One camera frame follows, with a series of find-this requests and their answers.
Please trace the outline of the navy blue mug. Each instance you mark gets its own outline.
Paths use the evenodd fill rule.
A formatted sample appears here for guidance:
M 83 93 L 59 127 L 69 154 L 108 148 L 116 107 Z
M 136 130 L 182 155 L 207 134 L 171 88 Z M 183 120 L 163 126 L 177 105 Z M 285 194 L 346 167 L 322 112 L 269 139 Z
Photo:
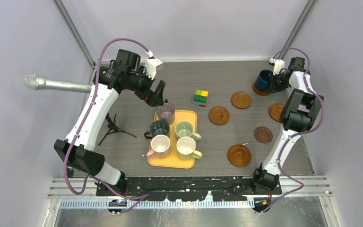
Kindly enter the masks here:
M 270 76 L 273 74 L 271 70 L 260 71 L 255 81 L 255 87 L 261 92 L 267 92 L 270 85 Z

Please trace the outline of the mauve mug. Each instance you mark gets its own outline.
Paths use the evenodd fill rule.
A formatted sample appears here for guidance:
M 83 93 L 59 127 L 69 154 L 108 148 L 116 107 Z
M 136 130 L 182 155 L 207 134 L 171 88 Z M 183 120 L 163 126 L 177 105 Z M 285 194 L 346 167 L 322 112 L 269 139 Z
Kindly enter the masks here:
M 175 121 L 175 107 L 167 99 L 164 100 L 163 105 L 158 106 L 156 113 L 160 120 L 166 121 L 169 125 Z

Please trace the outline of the brown wooden coaster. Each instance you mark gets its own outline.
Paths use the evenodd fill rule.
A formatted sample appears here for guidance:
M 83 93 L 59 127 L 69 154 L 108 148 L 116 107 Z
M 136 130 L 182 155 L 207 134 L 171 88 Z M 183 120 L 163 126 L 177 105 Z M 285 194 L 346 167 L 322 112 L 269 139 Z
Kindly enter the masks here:
M 256 84 L 253 83 L 252 84 L 252 89 L 253 91 L 257 94 L 257 95 L 260 95 L 260 96 L 268 96 L 270 95 L 270 92 L 268 91 L 262 91 L 262 90 L 259 90 L 257 87 L 256 87 Z
M 215 125 L 225 125 L 230 120 L 230 113 L 225 107 L 215 106 L 209 110 L 208 117 Z
M 280 120 L 280 115 L 282 113 L 282 110 L 284 108 L 284 104 L 282 103 L 275 103 L 272 104 L 269 109 L 268 109 L 268 114 L 269 116 L 275 120 L 276 122 L 279 122 Z
M 252 98 L 248 93 L 238 91 L 232 94 L 231 103 L 235 108 L 247 109 L 252 104 Z
M 252 155 L 246 146 L 236 144 L 228 149 L 227 158 L 230 164 L 235 167 L 246 167 L 251 162 Z

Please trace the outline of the light green mug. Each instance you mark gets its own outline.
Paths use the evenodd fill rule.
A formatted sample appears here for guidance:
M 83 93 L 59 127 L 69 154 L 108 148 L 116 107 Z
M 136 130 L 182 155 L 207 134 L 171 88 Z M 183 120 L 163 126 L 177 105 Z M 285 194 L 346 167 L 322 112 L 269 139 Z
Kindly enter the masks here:
M 201 140 L 201 135 L 195 132 L 195 128 L 189 121 L 178 122 L 174 128 L 176 139 L 190 137 L 194 140 Z

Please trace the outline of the dark walnut coaster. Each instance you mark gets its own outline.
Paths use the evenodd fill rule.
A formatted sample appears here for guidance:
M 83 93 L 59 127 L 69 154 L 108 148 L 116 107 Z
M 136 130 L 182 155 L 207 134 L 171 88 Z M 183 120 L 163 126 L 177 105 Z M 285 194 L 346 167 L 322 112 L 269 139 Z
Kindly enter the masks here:
M 254 130 L 254 138 L 260 143 L 270 143 L 273 139 L 273 133 L 269 128 L 259 126 Z

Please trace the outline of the cream yellow mug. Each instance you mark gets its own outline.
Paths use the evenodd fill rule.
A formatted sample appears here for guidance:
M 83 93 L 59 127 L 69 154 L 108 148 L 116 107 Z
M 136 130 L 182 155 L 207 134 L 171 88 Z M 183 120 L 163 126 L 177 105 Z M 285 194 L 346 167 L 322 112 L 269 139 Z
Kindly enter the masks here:
M 182 137 L 176 143 L 178 155 L 183 160 L 201 159 L 203 154 L 196 150 L 196 142 L 190 137 Z

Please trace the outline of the yellow tray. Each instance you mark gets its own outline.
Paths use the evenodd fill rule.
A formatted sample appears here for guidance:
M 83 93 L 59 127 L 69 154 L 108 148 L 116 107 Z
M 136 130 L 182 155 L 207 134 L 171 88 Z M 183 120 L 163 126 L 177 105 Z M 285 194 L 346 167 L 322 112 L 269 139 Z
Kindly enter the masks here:
M 197 132 L 198 116 L 195 111 L 176 110 L 175 120 L 170 125 L 170 154 L 165 158 L 148 157 L 147 161 L 152 166 L 190 169 L 195 164 L 195 159 L 202 157 L 202 153 L 196 150 L 196 142 L 193 139 L 182 139 L 176 137 L 175 126 L 179 122 L 187 121 L 193 125 L 193 132 Z

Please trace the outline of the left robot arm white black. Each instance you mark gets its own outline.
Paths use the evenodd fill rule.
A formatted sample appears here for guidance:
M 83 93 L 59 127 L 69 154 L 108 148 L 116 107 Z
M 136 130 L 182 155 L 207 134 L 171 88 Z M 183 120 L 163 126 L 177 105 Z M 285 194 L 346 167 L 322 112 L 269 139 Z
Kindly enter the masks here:
M 108 190 L 115 196 L 122 195 L 126 183 L 122 180 L 124 173 L 110 166 L 102 154 L 94 151 L 99 130 L 109 109 L 123 90 L 133 91 L 134 94 L 149 106 L 164 104 L 164 81 L 160 81 L 155 90 L 151 86 L 158 70 L 164 62 L 148 52 L 144 65 L 140 64 L 141 57 L 133 52 L 120 49 L 116 59 L 109 66 L 100 66 L 98 76 L 93 84 L 87 104 L 77 120 L 74 128 L 64 140 L 56 140 L 54 149 L 64 162 L 65 167 L 94 176 L 108 183 Z

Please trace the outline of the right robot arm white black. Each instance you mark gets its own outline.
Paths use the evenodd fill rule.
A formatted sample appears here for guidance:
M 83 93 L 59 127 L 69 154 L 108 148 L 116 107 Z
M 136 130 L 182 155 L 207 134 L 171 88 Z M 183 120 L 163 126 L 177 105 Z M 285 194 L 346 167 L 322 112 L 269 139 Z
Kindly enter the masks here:
M 272 58 L 269 64 L 273 71 L 268 76 L 268 92 L 276 93 L 289 87 L 292 92 L 279 117 L 278 138 L 270 154 L 254 171 L 251 189 L 255 194 L 268 194 L 279 184 L 287 156 L 301 135 L 313 127 L 324 99 L 315 95 L 304 58 L 292 58 L 287 67 L 281 59 Z

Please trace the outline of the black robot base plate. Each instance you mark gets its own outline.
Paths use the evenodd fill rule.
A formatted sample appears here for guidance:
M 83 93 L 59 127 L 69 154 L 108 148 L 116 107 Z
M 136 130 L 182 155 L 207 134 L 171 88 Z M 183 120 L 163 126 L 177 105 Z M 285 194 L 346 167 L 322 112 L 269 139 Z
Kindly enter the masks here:
M 254 191 L 251 182 L 252 177 L 245 176 L 128 177 L 113 189 L 126 197 L 147 195 L 147 201 L 203 201 L 207 196 L 213 201 L 242 201 L 248 195 L 269 196 L 269 191 Z

